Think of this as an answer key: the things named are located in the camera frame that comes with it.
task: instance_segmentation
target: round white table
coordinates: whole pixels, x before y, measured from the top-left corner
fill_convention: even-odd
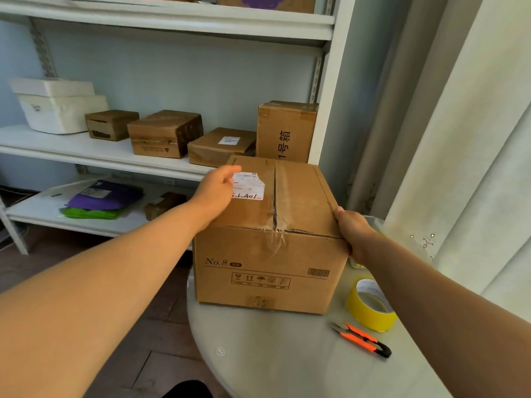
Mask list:
[[[345,309],[362,276],[368,271],[346,265],[328,313],[321,316],[198,303],[191,271],[188,317],[204,361],[234,398],[447,396],[399,320],[381,334]],[[392,350],[391,357],[385,360],[341,338],[330,321],[374,335]]]

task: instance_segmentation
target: yellow tape roll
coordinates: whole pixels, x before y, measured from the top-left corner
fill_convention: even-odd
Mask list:
[[[389,330],[397,315],[372,278],[358,279],[347,299],[350,314],[367,328],[379,332]]]

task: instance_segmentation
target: styrofoam box lid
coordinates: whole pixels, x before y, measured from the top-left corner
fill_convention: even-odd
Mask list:
[[[94,85],[92,82],[69,81],[67,79],[49,78],[13,78],[9,81],[15,93],[38,96],[92,96]]]

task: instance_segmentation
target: shelf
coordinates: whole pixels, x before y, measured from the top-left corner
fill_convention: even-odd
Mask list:
[[[190,164],[188,157],[134,155],[128,138],[114,142],[95,140],[89,133],[39,133],[28,125],[0,128],[1,152],[193,181],[201,181],[212,170],[212,167]]]
[[[245,38],[332,39],[335,18],[164,0],[0,0],[0,12],[89,24]]]
[[[59,208],[64,207],[75,194],[94,184],[98,178],[106,177],[90,176],[87,180],[50,188],[7,208],[6,214],[8,218],[14,221],[116,237],[147,223],[148,221],[145,219],[143,207],[161,194],[173,191],[176,193],[184,193],[188,197],[191,197],[192,193],[190,190],[177,187],[109,178],[110,181],[142,187],[144,189],[144,197],[132,204],[116,220],[71,219],[63,216],[59,212]]]

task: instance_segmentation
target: hand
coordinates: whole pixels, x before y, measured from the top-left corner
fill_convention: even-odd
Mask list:
[[[189,201],[201,212],[205,229],[225,208],[232,199],[234,180],[233,174],[242,171],[239,165],[226,165],[211,170],[203,177],[196,193]]]
[[[369,239],[378,233],[370,227],[363,215],[353,211],[345,211],[337,207],[334,212],[339,224],[339,230],[350,244],[350,256],[361,265],[367,264],[365,245]]]

